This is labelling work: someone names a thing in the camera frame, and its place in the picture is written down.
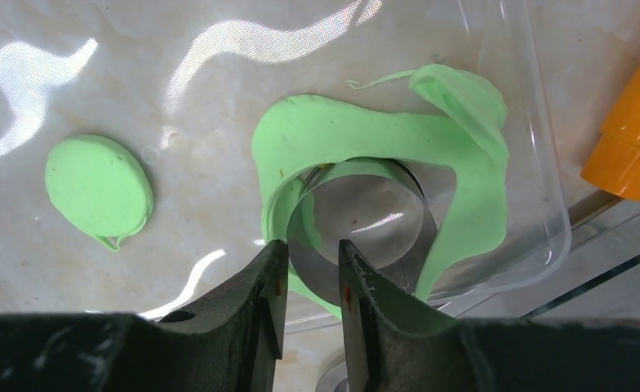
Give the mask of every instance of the clear plastic lid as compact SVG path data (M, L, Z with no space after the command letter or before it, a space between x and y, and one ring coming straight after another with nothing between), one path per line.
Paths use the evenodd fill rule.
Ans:
M452 266L431 300L532 282L567 253L569 224L524 2L0 1L0 312L157 318L211 290L264 244L251 138L265 110L308 92L433 113L404 81L370 92L345 81L434 61L503 92L511 157L508 238ZM50 149L84 133L124 145L153 186L151 219L118 253L76 230L44 188ZM442 221L456 179L412 170ZM287 330L326 314L292 293Z

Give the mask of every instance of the metal ring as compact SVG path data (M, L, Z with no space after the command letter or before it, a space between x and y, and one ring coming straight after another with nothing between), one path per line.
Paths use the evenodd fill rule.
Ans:
M426 256L433 245L433 241L438 233L435 219L428 209L425 201L424 192L418 180L413 174L401 163L386 159L371 159L379 163L382 168L389 172L388 180L394 180L404 188L412 192L423 205L423 220L421 229L416 241L411 248L394 263L379 268L378 270L388 279L395 282L398 286L408 292L414 292L416 282L420 272L423 269ZM303 199L313 192L318 186L326 184L336 178L327 178L334 165L326 167L318 167L309 173L305 183L304 190L299 197L299 203L296 205L291 214L291 219L287 229L287 239L289 241L289 257L295 272L304 282L304 284L317 296L323 300L333 304L340 305L340 291L338 288L339 268L337 264L332 263L322 256L320 252L312 245L306 224L304 222ZM343 176L375 176L372 173L355 172Z

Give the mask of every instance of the orange cylinder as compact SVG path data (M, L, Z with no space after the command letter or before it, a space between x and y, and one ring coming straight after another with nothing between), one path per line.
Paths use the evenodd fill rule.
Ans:
M607 192L640 201L640 65L601 132L582 177Z

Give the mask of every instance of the orange cap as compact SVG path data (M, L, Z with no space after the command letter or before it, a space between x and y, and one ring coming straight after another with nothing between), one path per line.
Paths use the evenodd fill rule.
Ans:
M616 196L640 202L640 148L604 134L582 178Z

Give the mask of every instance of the green clay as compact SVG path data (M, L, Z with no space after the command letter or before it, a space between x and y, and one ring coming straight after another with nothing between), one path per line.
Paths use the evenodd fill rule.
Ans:
M70 223L114 252L152 214L152 189L142 167L102 136L78 136L54 147L46 164L46 189Z
M321 96L292 96L264 114L252 153L265 240L286 237L303 185L297 176L312 167L358 157L450 167L456 191L416 285L416 297L425 301L447 267L489 252L505 238L509 152L500 129L507 108L485 78L445 65L426 65L378 82L406 76L410 89L449 117L387 114ZM340 309L315 296L292 268L289 288L340 317Z

